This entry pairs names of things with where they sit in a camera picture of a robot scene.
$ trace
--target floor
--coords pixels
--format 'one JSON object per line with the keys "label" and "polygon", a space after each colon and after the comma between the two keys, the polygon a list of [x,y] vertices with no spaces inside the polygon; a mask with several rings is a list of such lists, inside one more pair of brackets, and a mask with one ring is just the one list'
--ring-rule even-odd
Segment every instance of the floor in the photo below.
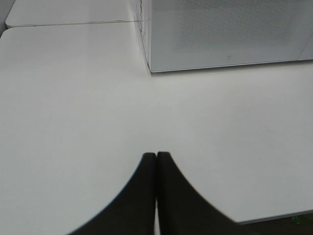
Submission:
{"label": "floor", "polygon": [[313,213],[243,226],[259,235],[313,235]]}

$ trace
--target perforated panel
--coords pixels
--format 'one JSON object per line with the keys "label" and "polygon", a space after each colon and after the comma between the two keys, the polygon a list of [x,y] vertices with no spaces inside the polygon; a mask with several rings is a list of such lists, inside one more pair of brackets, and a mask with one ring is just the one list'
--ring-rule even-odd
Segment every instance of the perforated panel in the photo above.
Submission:
{"label": "perforated panel", "polygon": [[297,60],[313,0],[151,0],[151,69]]}

